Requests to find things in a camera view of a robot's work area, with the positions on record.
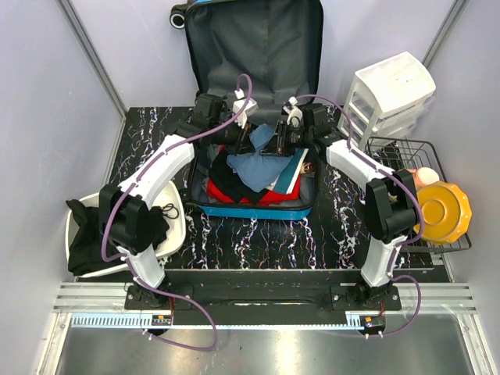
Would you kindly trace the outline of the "blue garment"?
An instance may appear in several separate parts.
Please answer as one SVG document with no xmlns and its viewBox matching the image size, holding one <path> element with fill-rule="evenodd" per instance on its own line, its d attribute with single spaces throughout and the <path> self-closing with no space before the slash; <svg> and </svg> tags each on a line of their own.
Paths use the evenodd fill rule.
<svg viewBox="0 0 500 375">
<path fill-rule="evenodd" d="M 288 166 L 291 156 L 262 155 L 275 130 L 268 124 L 259 125 L 250 133 L 250 142 L 255 151 L 242 155 L 228 155 L 227 165 L 238 175 L 241 182 L 254 192 L 270 186 Z"/>
</svg>

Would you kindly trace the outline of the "black garment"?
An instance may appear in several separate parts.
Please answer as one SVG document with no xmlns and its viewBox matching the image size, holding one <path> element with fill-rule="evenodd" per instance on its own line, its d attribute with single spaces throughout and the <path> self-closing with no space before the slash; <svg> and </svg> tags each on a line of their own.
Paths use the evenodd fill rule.
<svg viewBox="0 0 500 375">
<path fill-rule="evenodd" d="M 246 186 L 241 178 L 227 165 L 227 152 L 221 148 L 209 169 L 207 194 L 211 198 L 225 203 L 258 204 L 270 191 L 262 189 L 253 191 Z"/>
<path fill-rule="evenodd" d="M 81 277 L 87 273 L 123 265 L 120 259 L 112 262 L 105 262 L 102 259 L 102 234 L 98 229 L 98 208 L 85 206 L 76 199 L 66 201 L 66 205 L 78 226 L 76 235 L 69 245 L 68 270 L 75 277 Z M 151 212 L 152 245 L 157 250 L 169 238 L 169 232 L 173 230 L 170 220 L 176 220 L 180 214 L 173 203 L 154 206 Z"/>
</svg>

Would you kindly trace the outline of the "red garment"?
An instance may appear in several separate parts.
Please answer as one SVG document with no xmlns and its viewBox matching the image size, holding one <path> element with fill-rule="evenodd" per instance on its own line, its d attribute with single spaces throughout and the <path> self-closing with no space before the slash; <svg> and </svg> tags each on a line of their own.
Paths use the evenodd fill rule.
<svg viewBox="0 0 500 375">
<path fill-rule="evenodd" d="M 227 157 L 227 152 L 221 146 L 209 169 L 206 192 L 210 198 L 215 198 L 222 203 L 260 206 L 279 205 L 282 202 L 299 198 L 301 177 L 296 180 L 290 194 L 280 194 L 268 189 L 255 192 L 246 186 L 240 177 L 227 165 Z"/>
</svg>

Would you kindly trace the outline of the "blue fish print suitcase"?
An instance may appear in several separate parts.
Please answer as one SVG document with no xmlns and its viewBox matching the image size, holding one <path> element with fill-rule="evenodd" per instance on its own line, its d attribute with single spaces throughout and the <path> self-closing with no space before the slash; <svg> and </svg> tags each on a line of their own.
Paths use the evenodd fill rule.
<svg viewBox="0 0 500 375">
<path fill-rule="evenodd" d="M 249 136 L 259 125 L 275 130 L 292 96 L 315 94 L 319 83 L 323 7 L 318 1 L 188 1 L 170 12 L 172 27 L 186 33 L 191 66 L 201 94 L 225 100 L 223 118 L 231 115 L 235 90 L 242 89 L 259 109 L 246 124 Z M 301 220 L 308 216 L 319 190 L 320 161 L 308 151 L 304 163 L 316 170 L 300 174 L 297 200 L 279 205 L 222 203 L 206 192 L 209 169 L 219 148 L 218 134 L 197 143 L 187 192 L 210 216 L 261 220 Z M 246 153 L 228 152 L 228 155 Z"/>
</svg>

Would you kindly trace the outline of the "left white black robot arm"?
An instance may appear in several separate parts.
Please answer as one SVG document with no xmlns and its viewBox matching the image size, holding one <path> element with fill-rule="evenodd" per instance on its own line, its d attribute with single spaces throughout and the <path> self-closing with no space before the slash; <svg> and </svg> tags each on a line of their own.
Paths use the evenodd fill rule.
<svg viewBox="0 0 500 375">
<path fill-rule="evenodd" d="M 105 185 L 98 195 L 102 260 L 123 261 L 133 276 L 132 292 L 139 306 L 161 309 L 176 297 L 168 291 L 164 269 L 155 248 L 159 240 L 159 208 L 154 201 L 177 172 L 195 157 L 197 143 L 235 125 L 244 128 L 257 102 L 242 90 L 229 118 L 223 118 L 223 98 L 201 94 L 191 114 L 180 120 L 172 134 L 130 177 Z"/>
</svg>

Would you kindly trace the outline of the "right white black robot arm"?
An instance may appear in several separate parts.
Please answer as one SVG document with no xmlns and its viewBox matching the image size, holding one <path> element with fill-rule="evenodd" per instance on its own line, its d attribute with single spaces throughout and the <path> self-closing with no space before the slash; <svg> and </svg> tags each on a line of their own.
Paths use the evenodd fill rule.
<svg viewBox="0 0 500 375">
<path fill-rule="evenodd" d="M 361 152 L 350 139 L 331 130 L 327 109 L 318 103 L 299 105 L 290 98 L 282 109 L 277 139 L 268 150 L 286 155 L 308 149 L 314 158 L 340 170 L 365 196 L 366 229 L 370 245 L 361 269 L 361 281 L 347 290 L 347 301 L 373 309 L 392 294 L 395 260 L 412 243 L 413 226 L 423 224 L 413 175 L 395 171 Z"/>
</svg>

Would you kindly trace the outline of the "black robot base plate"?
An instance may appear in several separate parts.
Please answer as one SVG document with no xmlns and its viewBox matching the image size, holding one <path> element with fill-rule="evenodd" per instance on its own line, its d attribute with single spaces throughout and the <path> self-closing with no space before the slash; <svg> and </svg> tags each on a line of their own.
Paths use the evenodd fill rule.
<svg viewBox="0 0 500 375">
<path fill-rule="evenodd" d="M 193 302 L 209 312 L 226 307 L 307 307 L 326 311 L 402 309 L 403 289 L 423 291 L 450 282 L 441 266 L 434 270 L 397 270 L 387 286 L 369 289 L 358 270 L 170 272 L 165 289 L 173 301 L 155 296 L 132 280 L 123 283 L 126 309 L 193 311 Z"/>
</svg>

